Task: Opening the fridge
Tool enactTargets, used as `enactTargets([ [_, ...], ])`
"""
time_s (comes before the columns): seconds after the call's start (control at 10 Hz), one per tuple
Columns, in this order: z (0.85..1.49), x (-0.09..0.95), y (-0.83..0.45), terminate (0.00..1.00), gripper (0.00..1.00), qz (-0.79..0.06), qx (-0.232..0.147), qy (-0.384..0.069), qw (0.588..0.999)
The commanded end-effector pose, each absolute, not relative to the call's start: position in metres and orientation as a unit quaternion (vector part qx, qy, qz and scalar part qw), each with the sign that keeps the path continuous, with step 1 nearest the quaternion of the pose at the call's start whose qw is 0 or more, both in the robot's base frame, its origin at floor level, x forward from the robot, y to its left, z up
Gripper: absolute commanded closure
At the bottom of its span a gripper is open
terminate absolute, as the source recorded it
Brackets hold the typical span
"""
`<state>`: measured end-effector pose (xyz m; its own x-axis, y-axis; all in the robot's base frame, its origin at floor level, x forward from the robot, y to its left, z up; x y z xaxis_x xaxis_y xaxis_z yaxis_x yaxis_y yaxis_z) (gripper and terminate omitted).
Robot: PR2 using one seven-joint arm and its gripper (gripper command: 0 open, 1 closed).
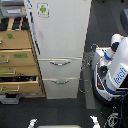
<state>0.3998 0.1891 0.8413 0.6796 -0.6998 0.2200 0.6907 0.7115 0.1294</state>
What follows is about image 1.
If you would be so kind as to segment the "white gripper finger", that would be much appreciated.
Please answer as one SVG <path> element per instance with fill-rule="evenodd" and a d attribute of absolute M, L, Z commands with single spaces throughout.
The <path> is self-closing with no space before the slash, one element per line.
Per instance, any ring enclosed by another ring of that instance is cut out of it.
<path fill-rule="evenodd" d="M 38 120 L 38 119 L 32 119 L 32 120 L 30 120 L 30 123 L 29 123 L 28 128 L 34 128 L 34 125 L 35 125 L 35 123 L 37 122 L 37 120 Z"/>

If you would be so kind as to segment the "white second arm gripper tip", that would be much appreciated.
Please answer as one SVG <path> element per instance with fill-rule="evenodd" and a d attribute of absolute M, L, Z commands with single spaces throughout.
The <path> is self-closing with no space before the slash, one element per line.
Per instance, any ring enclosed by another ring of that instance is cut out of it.
<path fill-rule="evenodd" d="M 96 116 L 90 116 L 90 118 L 92 119 L 92 121 L 94 123 L 93 128 L 101 128 L 100 124 L 98 122 L 98 118 Z"/>

